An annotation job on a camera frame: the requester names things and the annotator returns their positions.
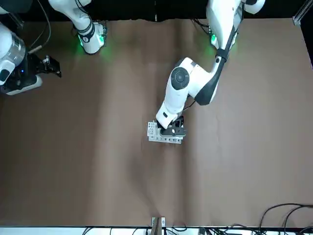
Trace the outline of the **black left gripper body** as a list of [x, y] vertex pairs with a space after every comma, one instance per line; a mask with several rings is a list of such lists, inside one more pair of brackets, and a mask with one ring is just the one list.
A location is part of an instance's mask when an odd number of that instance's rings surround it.
[[162, 136], [185, 136], [184, 116], [180, 116], [176, 120], [170, 122], [167, 129], [160, 127], [160, 134]]

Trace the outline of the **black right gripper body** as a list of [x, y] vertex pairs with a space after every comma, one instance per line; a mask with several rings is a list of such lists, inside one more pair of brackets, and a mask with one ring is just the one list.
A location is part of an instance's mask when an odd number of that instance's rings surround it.
[[40, 87], [41, 79], [37, 75], [32, 56], [25, 55], [22, 62], [14, 68], [6, 81], [6, 87]]

